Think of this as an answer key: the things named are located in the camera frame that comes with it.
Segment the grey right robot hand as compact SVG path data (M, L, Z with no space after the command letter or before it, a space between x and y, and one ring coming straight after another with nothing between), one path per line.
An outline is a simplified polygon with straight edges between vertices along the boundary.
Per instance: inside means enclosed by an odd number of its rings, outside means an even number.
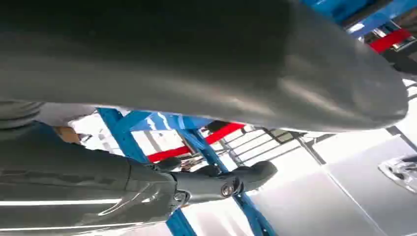
M3 0L2 235L164 222L277 171L174 172L90 150L39 121L52 104L340 133L397 123L408 93L384 58L296 0Z

